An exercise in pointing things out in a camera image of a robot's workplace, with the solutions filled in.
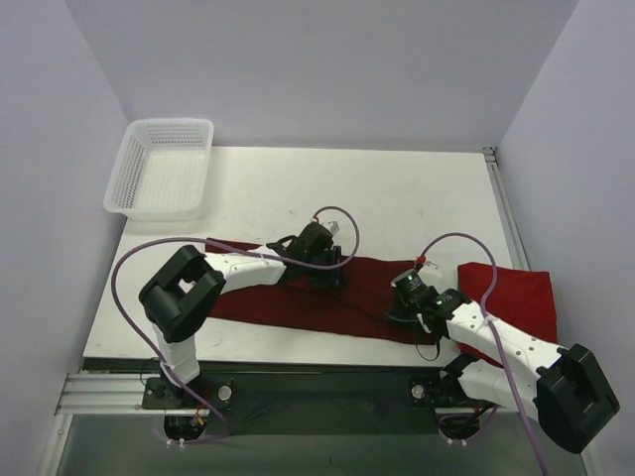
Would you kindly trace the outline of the dark red t shirt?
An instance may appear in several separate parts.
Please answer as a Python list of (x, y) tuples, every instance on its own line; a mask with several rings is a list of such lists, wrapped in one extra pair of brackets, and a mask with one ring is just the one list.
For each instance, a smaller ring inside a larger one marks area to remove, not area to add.
[(256, 286), (223, 294), (210, 316), (229, 321), (409, 345), (433, 345), (435, 337), (417, 322), (389, 317), (390, 281), (410, 269), (410, 261), (356, 257), (343, 268), (344, 286), (320, 289), (306, 277), (275, 286)]

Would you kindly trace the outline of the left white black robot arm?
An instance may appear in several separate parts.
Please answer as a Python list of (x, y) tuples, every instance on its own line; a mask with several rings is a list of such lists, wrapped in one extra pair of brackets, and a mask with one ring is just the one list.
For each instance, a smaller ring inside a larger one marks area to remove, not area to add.
[(181, 409), (199, 399), (194, 335), (210, 315), (218, 298), (257, 286), (281, 286), (308, 278), (318, 287), (335, 287), (343, 270), (324, 271), (335, 265), (341, 248), (334, 244), (338, 223), (310, 222), (298, 236), (290, 235), (262, 245), (248, 255), (199, 252), (181, 247), (139, 293), (139, 301), (152, 322), (159, 348), (167, 362), (161, 366), (165, 395)]

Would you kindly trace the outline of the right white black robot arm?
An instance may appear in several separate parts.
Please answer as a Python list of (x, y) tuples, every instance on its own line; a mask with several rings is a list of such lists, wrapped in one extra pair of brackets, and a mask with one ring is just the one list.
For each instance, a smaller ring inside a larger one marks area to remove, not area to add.
[(582, 453), (620, 405), (595, 355), (535, 337), (485, 312), (455, 290), (428, 286), (411, 269), (391, 282), (401, 320), (435, 336), (464, 344), (477, 356), (459, 354), (441, 370), (445, 401), (489, 402), (536, 421), (561, 449)]

